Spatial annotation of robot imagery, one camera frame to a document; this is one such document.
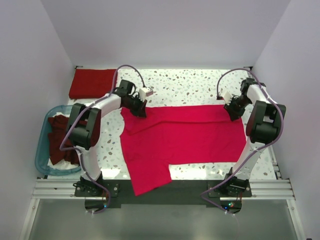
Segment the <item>bright pink-red t-shirt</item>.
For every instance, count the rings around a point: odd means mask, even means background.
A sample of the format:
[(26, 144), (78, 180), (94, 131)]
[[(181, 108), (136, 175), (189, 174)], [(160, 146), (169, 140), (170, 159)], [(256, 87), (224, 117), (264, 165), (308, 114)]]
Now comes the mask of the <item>bright pink-red t-shirt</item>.
[(147, 107), (146, 117), (120, 112), (120, 143), (135, 196), (172, 181), (169, 166), (235, 163), (246, 144), (241, 119), (223, 105)]

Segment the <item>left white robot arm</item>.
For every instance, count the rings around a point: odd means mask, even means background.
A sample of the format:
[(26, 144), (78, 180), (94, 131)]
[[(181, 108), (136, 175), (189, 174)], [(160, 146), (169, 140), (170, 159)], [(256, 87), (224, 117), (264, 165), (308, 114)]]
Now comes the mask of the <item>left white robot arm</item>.
[(80, 179), (88, 181), (85, 189), (92, 196), (99, 196), (104, 190), (104, 184), (99, 181), (102, 171), (96, 154), (102, 118), (121, 108), (128, 109), (136, 117), (146, 118), (147, 97), (152, 94), (150, 87), (136, 90), (133, 82), (121, 80), (118, 87), (92, 103), (75, 103), (72, 106), (66, 135), (59, 148), (61, 151), (76, 151), (81, 168)]

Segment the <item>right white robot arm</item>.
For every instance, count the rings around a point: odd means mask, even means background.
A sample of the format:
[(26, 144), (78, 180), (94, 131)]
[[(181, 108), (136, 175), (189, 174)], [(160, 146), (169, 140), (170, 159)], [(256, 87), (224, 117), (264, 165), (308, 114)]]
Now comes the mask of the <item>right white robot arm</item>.
[(221, 94), (224, 109), (231, 121), (239, 120), (246, 107), (253, 109), (245, 128), (246, 144), (236, 164), (225, 176), (219, 189), (233, 197), (249, 187), (249, 179), (263, 150), (274, 144), (281, 136), (284, 127), (286, 106), (277, 104), (267, 93), (266, 86), (253, 78), (241, 82), (240, 95), (225, 91)]

